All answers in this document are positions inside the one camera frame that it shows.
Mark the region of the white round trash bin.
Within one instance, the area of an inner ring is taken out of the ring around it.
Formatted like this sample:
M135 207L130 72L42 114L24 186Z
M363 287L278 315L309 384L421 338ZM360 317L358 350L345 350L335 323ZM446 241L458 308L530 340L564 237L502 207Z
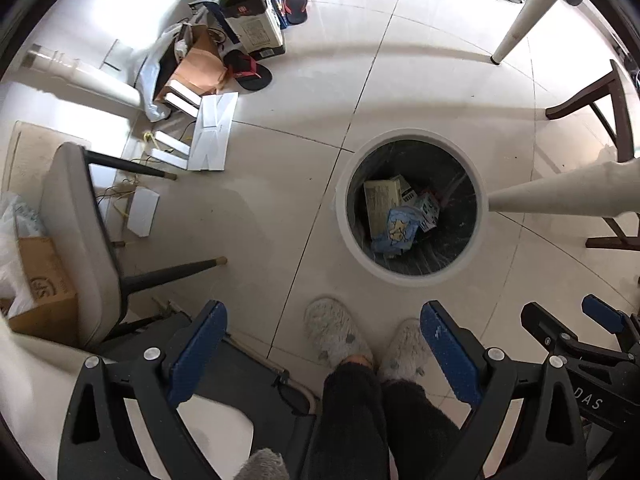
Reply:
M334 198L344 243L387 283L452 278L480 247L487 197L469 157L422 129L392 130L356 151Z

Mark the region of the brown cardboard box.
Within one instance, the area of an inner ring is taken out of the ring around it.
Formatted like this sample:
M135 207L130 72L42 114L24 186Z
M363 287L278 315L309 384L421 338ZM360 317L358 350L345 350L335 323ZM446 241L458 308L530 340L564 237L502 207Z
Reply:
M14 332L76 344L78 296L49 237L21 237L17 241L26 278L29 304L13 301L8 318Z

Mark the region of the white table leg near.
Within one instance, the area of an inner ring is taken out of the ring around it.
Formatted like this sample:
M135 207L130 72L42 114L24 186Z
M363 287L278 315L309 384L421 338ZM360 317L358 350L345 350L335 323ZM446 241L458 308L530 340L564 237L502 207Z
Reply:
M491 211L616 218L638 212L639 161L604 162L488 195Z

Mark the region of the white table leg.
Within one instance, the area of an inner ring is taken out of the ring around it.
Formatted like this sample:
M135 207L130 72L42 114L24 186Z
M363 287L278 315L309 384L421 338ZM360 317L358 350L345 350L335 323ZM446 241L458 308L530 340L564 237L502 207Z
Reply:
M488 195L491 211L616 218L638 212L639 161L604 162Z
M506 36L490 56L499 65L559 0L526 0Z

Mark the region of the fuzzy grey slipper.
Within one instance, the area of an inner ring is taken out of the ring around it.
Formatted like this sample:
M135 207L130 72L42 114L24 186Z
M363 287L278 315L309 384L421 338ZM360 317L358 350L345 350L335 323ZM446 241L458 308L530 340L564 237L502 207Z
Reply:
M318 360L337 368L347 362L373 367L373 353L349 310L331 297L314 300L304 313L305 333Z
M402 322L378 367L381 382L417 382L425 375L432 352L426 343L420 321L408 318Z

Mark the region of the small blue white carton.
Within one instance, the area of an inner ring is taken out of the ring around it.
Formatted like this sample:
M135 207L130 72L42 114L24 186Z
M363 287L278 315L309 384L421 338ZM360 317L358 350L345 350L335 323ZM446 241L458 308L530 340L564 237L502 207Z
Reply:
M430 192L420 195L414 202L413 207L422 214L420 227L423 232L431 231L437 226L440 207L438 201Z

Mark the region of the person's black trouser legs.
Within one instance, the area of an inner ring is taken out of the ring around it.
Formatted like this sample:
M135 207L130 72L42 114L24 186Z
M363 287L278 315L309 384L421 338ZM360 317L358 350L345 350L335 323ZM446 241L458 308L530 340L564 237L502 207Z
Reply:
M380 382L369 367L343 363L324 381L322 414L308 457L311 479L428 479L459 428L415 382Z

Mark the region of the dark wooden chair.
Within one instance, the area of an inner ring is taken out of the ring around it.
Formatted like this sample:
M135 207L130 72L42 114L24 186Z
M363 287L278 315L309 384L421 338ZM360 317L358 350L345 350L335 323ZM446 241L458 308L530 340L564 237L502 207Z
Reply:
M634 159L634 132L629 114L628 98L625 92L623 73L614 61L610 61L611 70L601 78L588 84L565 102L544 110L549 120L566 117L588 106L605 128L616 149L618 162L629 162ZM611 126L602 114L597 102L608 96L611 99L614 115L614 126ZM614 218L604 218L605 223L614 233L613 236L589 237L585 248L616 249L627 252L638 252L639 234L627 235Z

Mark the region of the left fuzzy grey slipper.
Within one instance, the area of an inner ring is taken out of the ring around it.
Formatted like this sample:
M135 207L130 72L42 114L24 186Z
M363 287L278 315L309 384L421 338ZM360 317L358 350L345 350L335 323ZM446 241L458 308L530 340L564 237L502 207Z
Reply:
M349 310L331 297L314 300L304 313L305 333L318 360L337 368L347 362L373 367L373 353Z

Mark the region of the beige carton in bin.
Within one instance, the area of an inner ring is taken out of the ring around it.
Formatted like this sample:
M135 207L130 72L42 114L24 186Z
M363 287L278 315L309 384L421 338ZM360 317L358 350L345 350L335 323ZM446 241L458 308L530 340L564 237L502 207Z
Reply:
M404 204L399 176L388 180L373 180L363 183L369 229L372 238L380 236L386 229L388 213Z

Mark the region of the white flat cardboard sheet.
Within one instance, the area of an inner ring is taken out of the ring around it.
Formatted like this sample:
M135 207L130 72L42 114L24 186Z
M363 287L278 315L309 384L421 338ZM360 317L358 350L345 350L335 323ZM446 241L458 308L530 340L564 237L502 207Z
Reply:
M190 147L189 171L224 171L238 92L203 96Z

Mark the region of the brown paper bag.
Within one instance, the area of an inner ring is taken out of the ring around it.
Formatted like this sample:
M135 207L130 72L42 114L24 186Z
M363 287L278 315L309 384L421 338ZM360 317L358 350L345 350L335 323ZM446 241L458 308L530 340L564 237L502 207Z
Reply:
M205 25L192 29L193 44L186 56L176 61L175 48L171 44L160 61L160 74L155 87L155 102L162 102L170 90L171 81L178 81L198 96L218 93L230 77L222 62L217 45Z

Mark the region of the black red sandal near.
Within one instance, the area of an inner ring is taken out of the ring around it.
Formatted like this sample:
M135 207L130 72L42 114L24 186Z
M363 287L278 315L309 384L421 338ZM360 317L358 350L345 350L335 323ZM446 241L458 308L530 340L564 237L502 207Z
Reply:
M230 75L244 90L255 92L271 84L270 70L240 50L228 52L222 60Z

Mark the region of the black red sandal far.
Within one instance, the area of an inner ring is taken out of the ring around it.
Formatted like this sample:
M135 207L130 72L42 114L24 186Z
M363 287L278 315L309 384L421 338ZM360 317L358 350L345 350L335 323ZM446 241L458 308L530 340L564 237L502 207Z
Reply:
M307 21L308 0L282 0L282 6L288 24L300 25Z

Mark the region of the blue white appliance box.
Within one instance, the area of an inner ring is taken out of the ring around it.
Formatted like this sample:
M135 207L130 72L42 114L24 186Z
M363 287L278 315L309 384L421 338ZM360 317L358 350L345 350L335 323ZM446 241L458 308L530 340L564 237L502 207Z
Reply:
M232 44L239 44L255 60L285 52L282 32L288 27L282 0L194 0L192 9L205 6Z

